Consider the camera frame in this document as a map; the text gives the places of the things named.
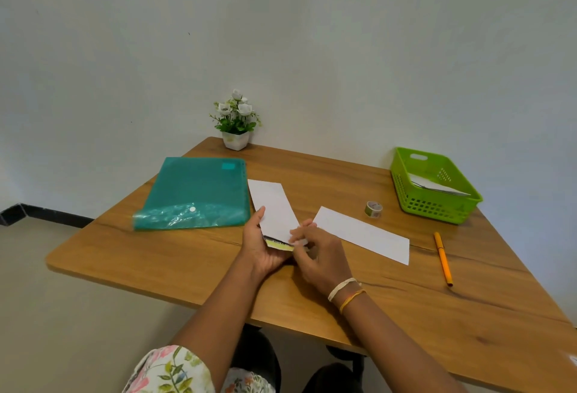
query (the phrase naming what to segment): hand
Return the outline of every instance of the hand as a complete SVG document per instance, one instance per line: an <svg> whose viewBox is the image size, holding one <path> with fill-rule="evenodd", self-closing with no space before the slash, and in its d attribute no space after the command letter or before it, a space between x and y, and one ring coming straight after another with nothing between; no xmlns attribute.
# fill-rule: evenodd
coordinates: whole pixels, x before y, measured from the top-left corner
<svg viewBox="0 0 577 393"><path fill-rule="evenodd" d="M291 235L290 242L295 243L293 255L302 271L302 276L323 296L328 297L338 284L353 277L340 238L311 226L293 229ZM316 254L314 259L307 254L301 244L297 243L303 238L306 238L309 243L314 243L314 248L311 250L313 255ZM357 289L359 289L358 284L349 283L337 293L333 303L340 306L348 295Z"/></svg>
<svg viewBox="0 0 577 393"><path fill-rule="evenodd" d="M264 242L263 232L258 225L264 216L264 211L263 206L246 222L242 231L242 247L239 253L239 256L247 258L252 264L253 272L259 280L263 280L267 274L276 270L291 256L290 251L272 249ZM313 223L311 219L306 220L302 225L316 227L316 223Z"/></svg>

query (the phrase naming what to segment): white paper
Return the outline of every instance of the white paper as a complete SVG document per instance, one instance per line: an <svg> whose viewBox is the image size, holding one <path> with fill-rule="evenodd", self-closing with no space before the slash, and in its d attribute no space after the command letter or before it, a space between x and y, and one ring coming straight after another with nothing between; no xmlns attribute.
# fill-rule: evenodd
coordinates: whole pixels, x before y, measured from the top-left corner
<svg viewBox="0 0 577 393"><path fill-rule="evenodd" d="M425 179L424 177L417 176L415 174L408 174L411 182L414 183L416 186L421 186L422 188L432 189L435 191L440 191L442 193L450 193L456 196L470 196L471 194L464 193L457 189L451 188L450 186L444 186L441 184L437 184L435 182L430 181L429 179Z"/></svg>
<svg viewBox="0 0 577 393"><path fill-rule="evenodd" d="M408 238L321 207L314 222L339 238L408 265Z"/></svg>
<svg viewBox="0 0 577 393"><path fill-rule="evenodd" d="M261 206L266 207L264 217L260 221L263 235L288 243L291 237L290 231L298 227L298 220L283 186L274 182L249 179L249 191L256 210Z"/></svg>

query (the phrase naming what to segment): right hand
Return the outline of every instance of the right hand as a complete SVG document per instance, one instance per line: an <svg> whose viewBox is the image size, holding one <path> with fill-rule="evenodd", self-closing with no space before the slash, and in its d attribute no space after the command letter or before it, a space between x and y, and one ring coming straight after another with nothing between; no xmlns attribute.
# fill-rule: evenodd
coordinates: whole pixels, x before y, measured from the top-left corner
<svg viewBox="0 0 577 393"><path fill-rule="evenodd" d="M342 281L353 277L349 262L344 254L343 245L340 238L313 226L298 227L291 230L290 243L294 244L293 255L305 280L313 284L314 287L325 297ZM313 252L316 257L311 258L305 248L298 242L306 238L308 242L314 243ZM341 290L333 299L337 304L341 297Z"/></svg>

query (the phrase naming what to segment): green plastic basket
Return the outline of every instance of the green plastic basket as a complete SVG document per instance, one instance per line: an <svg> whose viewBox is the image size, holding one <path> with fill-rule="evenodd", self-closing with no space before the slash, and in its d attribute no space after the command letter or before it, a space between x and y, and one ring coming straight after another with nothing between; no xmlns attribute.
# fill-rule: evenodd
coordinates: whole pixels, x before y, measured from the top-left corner
<svg viewBox="0 0 577 393"><path fill-rule="evenodd" d="M409 180L408 173L471 195L454 196L421 188ZM391 175L400 207L409 214L460 224L465 222L477 203L483 201L483 197L447 156L397 147Z"/></svg>

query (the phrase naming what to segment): wood grain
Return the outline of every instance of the wood grain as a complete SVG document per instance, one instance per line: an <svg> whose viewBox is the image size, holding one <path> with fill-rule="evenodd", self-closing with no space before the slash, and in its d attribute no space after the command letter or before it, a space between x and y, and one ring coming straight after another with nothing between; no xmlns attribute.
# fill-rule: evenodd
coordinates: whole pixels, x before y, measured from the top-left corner
<svg viewBox="0 0 577 393"><path fill-rule="evenodd" d="M388 170L207 138L189 157L242 157L248 177L280 182L299 220L321 206L410 239L404 266L344 242L351 269L379 306L458 378L513 391L577 391L577 332L487 219L460 226L405 214ZM240 248L241 227L134 232L132 215L154 178L52 251L51 270L197 307ZM364 214L367 200L384 207ZM445 284L433 233L443 237L455 286ZM250 322L364 352L326 300L293 265L262 285Z"/></svg>

